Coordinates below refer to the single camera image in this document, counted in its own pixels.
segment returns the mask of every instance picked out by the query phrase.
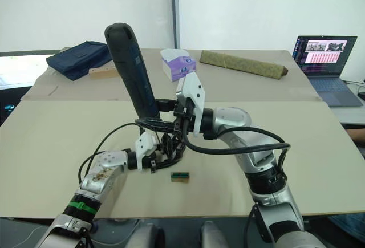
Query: green band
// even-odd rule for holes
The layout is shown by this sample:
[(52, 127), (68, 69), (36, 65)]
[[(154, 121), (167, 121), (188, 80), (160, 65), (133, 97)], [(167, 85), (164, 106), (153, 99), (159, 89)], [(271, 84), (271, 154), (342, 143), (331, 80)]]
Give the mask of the green band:
[(69, 206), (73, 206), (73, 207), (76, 207), (77, 209), (79, 210), (85, 210), (85, 211), (88, 211), (90, 212), (91, 214), (96, 214), (96, 210), (94, 208), (91, 208), (89, 206), (87, 206), (85, 204), (85, 202), (75, 202), (75, 201), (70, 201), (70, 203), (68, 204)]

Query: white wall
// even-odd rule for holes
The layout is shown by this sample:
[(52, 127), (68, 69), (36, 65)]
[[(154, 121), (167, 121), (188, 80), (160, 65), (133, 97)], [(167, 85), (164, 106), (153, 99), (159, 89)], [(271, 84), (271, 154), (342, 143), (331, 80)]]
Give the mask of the white wall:
[(298, 35), (357, 35), (343, 79), (365, 79), (365, 0), (179, 0), (180, 46), (288, 50)]
[(0, 0), (0, 52), (105, 42), (105, 28), (129, 24), (140, 47), (173, 47), (171, 0)]

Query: laptop screen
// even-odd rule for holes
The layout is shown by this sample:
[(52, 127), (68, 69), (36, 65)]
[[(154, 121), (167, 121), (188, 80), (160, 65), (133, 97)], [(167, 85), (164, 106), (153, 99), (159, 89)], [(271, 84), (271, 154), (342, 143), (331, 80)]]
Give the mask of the laptop screen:
[(299, 36), (293, 58), (307, 76), (339, 77), (356, 36)]

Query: navy blue bag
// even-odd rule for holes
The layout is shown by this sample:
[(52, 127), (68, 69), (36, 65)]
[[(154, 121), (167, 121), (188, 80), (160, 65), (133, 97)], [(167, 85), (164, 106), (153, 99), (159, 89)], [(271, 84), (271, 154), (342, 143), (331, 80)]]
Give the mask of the navy blue bag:
[(90, 68), (100, 67), (111, 59), (106, 44), (85, 42), (46, 60), (50, 67), (74, 81), (88, 74)]

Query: computer mouse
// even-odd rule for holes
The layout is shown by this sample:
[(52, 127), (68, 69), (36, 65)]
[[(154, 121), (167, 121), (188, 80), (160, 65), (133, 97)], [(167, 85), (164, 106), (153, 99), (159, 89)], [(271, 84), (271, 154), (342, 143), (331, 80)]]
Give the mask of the computer mouse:
[(365, 91), (359, 92), (358, 96), (365, 101)]

